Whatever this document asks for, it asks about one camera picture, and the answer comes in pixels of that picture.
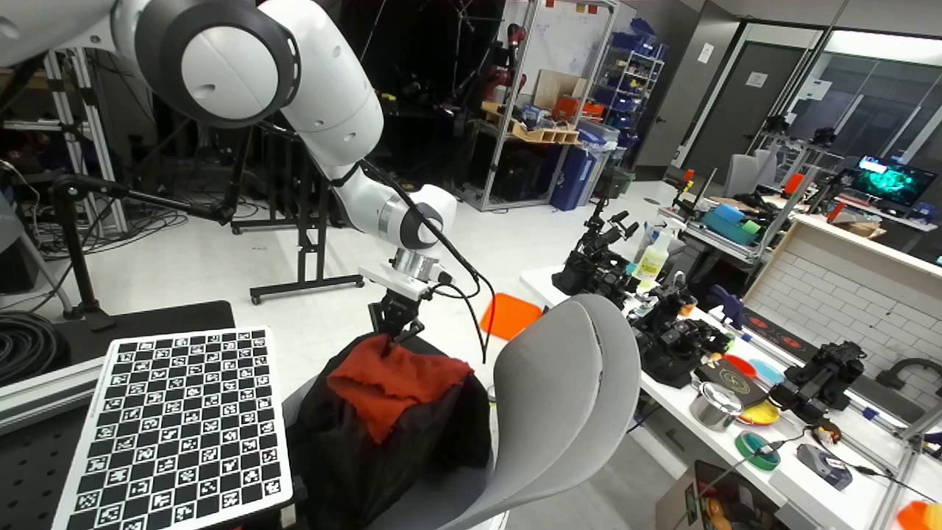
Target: red fabric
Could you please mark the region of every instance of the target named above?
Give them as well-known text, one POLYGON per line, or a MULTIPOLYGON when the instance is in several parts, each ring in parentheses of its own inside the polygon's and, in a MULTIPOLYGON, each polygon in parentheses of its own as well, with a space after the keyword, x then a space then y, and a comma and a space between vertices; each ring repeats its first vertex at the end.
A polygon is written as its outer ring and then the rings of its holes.
POLYGON ((352 406, 367 437, 381 446, 401 415, 415 403, 434 403, 459 387, 471 368, 449 358, 411 355, 389 344, 389 335, 362 338, 327 378, 334 399, 352 406))

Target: screen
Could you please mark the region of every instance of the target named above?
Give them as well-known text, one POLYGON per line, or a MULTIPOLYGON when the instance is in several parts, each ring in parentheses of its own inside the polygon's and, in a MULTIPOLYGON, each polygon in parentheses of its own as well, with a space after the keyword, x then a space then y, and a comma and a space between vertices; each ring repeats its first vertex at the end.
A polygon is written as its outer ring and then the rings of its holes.
POLYGON ((900 209, 911 209, 935 178, 911 166, 858 159, 851 190, 900 209))

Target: checkerboard calibration pattern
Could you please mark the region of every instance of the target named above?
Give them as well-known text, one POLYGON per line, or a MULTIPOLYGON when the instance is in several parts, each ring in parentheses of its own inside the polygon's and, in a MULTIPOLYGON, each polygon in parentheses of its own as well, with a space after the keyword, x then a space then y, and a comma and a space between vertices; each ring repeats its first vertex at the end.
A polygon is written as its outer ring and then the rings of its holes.
POLYGON ((206 527, 290 499, 264 331, 114 341, 55 524, 206 527))

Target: chair backrest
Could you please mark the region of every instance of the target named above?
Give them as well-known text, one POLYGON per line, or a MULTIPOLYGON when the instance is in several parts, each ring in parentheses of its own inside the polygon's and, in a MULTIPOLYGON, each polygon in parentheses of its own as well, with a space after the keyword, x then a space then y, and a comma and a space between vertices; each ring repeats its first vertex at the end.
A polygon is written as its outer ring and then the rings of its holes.
POLYGON ((508 341, 493 368, 493 475, 443 527, 471 527, 589 481, 624 439, 639 371, 635 335, 596 294, 560 303, 508 341))

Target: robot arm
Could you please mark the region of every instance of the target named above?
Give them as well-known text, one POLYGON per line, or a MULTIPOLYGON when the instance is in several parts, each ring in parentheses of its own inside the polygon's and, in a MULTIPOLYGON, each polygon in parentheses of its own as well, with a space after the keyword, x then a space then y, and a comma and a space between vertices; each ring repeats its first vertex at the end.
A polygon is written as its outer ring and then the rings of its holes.
MULTIPOLYGON (((250 126, 283 112, 334 185, 351 225, 404 252, 434 244, 393 190, 359 163, 381 132, 379 100, 351 44, 315 0, 18 0, 0 6, 0 65, 72 41, 109 22, 114 53, 180 112, 212 126, 250 126)), ((411 196, 449 231, 457 201, 431 185, 411 196)))

